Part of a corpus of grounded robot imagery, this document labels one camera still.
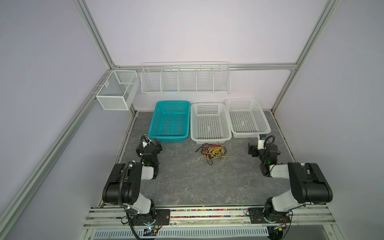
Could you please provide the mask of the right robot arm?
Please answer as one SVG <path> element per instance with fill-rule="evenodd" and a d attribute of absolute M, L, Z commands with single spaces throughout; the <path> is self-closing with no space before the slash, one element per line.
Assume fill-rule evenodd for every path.
<path fill-rule="evenodd" d="M 277 145 L 260 143 L 248 145 L 248 154 L 261 161 L 260 169 L 263 176 L 275 179 L 287 179 L 290 189 L 286 192 L 270 197 L 262 209 L 250 208 L 250 218 L 258 219 L 260 214 L 267 223 L 288 219 L 286 215 L 307 204 L 321 205 L 333 200 L 332 189 L 327 182 L 318 164 L 315 163 L 286 163 L 278 164 L 277 156 L 280 154 Z"/>

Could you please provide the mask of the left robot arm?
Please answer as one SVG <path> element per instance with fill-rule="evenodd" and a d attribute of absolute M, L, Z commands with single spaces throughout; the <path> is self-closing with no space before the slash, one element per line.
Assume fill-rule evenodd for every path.
<path fill-rule="evenodd" d="M 141 194 L 141 183 L 158 176 L 161 151 L 161 143 L 157 140 L 139 144 L 140 161 L 115 164 L 103 189 L 103 202 L 122 208 L 129 224 L 150 225 L 156 221 L 154 201 Z"/>

